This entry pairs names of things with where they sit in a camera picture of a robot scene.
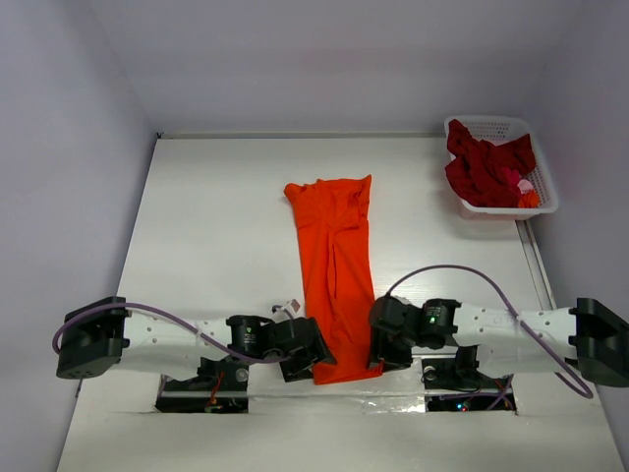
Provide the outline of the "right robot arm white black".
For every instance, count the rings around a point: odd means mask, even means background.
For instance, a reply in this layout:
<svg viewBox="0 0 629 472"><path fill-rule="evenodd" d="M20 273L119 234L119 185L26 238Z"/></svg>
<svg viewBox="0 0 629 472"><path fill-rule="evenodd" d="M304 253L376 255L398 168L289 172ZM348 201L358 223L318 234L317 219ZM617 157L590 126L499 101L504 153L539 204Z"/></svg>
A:
<svg viewBox="0 0 629 472"><path fill-rule="evenodd" d="M370 325L371 360L388 370L409 367L415 348L453 348L452 373L464 385L558 373L563 364L592 384L628 385L628 323L596 299L514 316L451 299L417 307L385 295L374 302Z"/></svg>

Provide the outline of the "orange t shirt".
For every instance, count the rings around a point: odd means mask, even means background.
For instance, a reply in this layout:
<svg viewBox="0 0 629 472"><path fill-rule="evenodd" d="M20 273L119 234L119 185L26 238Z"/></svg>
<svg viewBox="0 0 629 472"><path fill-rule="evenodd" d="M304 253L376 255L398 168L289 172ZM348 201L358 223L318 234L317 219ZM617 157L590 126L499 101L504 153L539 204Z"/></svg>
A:
<svg viewBox="0 0 629 472"><path fill-rule="evenodd" d="M370 365L374 302L369 209L372 177L288 184L297 229L306 315L315 319L335 363L313 367L317 385L379 377Z"/></svg>

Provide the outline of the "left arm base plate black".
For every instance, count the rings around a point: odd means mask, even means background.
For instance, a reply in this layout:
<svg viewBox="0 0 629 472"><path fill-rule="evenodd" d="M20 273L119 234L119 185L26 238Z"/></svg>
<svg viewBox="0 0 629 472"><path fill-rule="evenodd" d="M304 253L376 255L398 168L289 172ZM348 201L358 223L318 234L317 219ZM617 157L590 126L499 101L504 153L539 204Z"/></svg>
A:
<svg viewBox="0 0 629 472"><path fill-rule="evenodd" d="M246 364L202 359L191 379L161 378L155 409L161 413L245 414L249 412L248 380Z"/></svg>

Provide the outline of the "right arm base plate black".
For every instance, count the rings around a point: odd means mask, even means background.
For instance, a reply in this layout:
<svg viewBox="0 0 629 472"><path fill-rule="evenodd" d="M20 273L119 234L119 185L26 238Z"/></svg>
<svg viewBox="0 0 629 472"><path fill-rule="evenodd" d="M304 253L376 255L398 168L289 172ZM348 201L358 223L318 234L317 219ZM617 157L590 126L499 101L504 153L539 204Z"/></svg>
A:
<svg viewBox="0 0 629 472"><path fill-rule="evenodd" d="M492 379L474 370L457 368L454 357L422 359L422 382L428 412L516 412L507 378Z"/></svg>

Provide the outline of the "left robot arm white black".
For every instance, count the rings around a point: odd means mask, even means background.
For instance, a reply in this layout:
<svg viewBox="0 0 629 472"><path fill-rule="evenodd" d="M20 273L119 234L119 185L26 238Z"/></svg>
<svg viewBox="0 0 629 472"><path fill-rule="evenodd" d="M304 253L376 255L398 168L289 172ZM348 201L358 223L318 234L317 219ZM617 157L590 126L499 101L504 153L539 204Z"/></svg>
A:
<svg viewBox="0 0 629 472"><path fill-rule="evenodd" d="M291 304L272 310L282 319L190 321L123 297L101 299L67 314L54 333L56 376L92 379L117 369L206 388L216 380L217 364L277 364L287 383L311 378L318 364L335 364L316 320L297 317Z"/></svg>

